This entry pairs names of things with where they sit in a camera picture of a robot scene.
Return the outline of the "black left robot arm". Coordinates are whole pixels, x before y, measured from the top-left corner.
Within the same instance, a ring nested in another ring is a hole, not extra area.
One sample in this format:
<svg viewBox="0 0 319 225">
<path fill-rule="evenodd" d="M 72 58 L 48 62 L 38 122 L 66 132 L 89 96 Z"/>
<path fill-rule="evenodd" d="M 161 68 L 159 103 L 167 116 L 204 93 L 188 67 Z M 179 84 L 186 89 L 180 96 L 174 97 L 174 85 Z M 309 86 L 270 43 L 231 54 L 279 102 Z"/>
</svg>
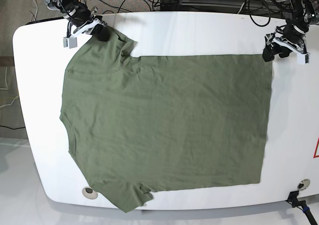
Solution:
<svg viewBox="0 0 319 225">
<path fill-rule="evenodd" d="M 277 26 L 275 31 L 265 35 L 265 48 L 263 50 L 263 60 L 271 62 L 276 55 L 280 58 L 288 57 L 292 52 L 296 53 L 297 59 L 301 64 L 310 62 L 310 53 L 307 51 L 306 33 L 310 25 L 319 23 L 319 3 L 318 0 L 288 0 L 287 7 L 282 6 L 276 0 L 257 0 L 261 7 L 265 7 L 268 12 L 268 21 L 265 24 L 258 24 L 253 19 L 250 1 L 245 0 L 240 10 L 246 7 L 252 22 L 258 27 L 265 27 L 271 22 L 272 10 L 270 5 L 275 6 L 280 13 L 290 15 L 286 18 L 286 24 Z"/>
</svg>

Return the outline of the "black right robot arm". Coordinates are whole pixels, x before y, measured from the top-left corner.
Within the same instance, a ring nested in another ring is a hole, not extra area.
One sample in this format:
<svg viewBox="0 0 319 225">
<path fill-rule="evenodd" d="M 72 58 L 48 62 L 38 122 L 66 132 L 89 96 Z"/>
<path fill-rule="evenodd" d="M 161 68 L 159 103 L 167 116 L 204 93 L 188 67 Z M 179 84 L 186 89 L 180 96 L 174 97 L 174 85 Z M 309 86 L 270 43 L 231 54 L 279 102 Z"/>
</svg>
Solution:
<svg viewBox="0 0 319 225">
<path fill-rule="evenodd" d="M 94 15 L 79 0 L 44 0 L 50 10 L 58 10 L 68 20 L 66 38 L 76 38 L 78 34 L 94 35 L 100 41 L 108 41 L 110 33 L 103 17 Z"/>
</svg>

